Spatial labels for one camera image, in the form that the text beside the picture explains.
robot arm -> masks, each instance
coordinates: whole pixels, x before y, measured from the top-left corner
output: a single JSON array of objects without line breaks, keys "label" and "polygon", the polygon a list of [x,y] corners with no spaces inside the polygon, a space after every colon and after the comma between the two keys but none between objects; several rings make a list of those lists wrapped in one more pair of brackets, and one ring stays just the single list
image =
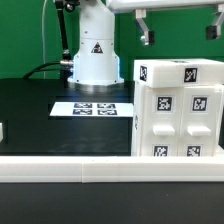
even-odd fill
[{"label": "robot arm", "polygon": [[107,7],[114,13],[135,12],[137,24],[141,28],[144,45],[154,44],[154,32],[150,31],[144,22],[147,11],[168,10],[177,8],[192,8],[204,6],[217,6],[216,19],[206,28],[207,40],[217,39],[221,36],[221,25],[224,21],[224,0],[107,0]]},{"label": "robot arm", "polygon": [[115,13],[136,9],[166,10],[223,4],[223,0],[107,0],[107,7]]}]

printed marker sheet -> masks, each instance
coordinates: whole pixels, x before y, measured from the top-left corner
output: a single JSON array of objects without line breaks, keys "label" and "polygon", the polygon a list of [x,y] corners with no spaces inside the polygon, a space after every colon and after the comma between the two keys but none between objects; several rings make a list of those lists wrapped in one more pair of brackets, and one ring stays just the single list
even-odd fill
[{"label": "printed marker sheet", "polygon": [[55,102],[50,116],[133,117],[133,104]]}]

warning label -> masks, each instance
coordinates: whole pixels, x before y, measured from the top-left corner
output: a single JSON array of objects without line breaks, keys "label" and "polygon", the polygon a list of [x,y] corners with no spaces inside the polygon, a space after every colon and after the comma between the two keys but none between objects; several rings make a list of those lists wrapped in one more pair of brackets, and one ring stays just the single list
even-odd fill
[{"label": "warning label", "polygon": [[100,44],[97,42],[95,47],[93,48],[93,50],[91,51],[91,53],[95,53],[95,54],[103,54],[102,48],[100,46]]}]

white ledge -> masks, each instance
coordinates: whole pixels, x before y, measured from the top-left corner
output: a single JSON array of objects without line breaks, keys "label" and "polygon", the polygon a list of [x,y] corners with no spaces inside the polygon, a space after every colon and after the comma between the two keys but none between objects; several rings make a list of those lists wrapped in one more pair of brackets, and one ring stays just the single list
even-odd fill
[{"label": "white ledge", "polygon": [[0,182],[224,181],[224,157],[0,157]]}]

white box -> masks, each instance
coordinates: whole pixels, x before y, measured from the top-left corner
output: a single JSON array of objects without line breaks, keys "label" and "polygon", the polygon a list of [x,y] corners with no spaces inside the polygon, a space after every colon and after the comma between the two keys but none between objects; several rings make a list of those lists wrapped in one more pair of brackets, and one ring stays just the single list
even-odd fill
[{"label": "white box", "polygon": [[207,59],[135,60],[134,80],[151,88],[224,84],[224,63]]},{"label": "white box", "polygon": [[218,148],[223,86],[184,88],[179,156],[213,156]]},{"label": "white box", "polygon": [[136,82],[132,155],[177,156],[183,88],[152,89]]}]

